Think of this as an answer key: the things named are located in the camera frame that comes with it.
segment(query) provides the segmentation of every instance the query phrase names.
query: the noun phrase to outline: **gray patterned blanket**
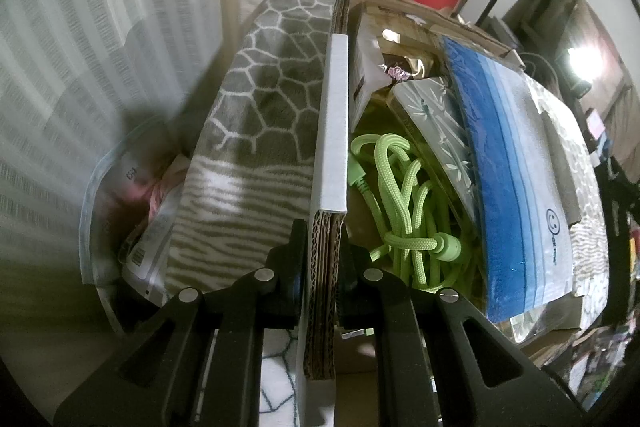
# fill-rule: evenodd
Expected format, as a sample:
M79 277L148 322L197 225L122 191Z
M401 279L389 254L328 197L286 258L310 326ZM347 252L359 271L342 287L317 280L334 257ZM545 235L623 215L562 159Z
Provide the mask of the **gray patterned blanket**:
M228 287L308 217L334 0L266 0L200 134L172 233L166 288ZM260 425L296 424L291 332L265 333Z

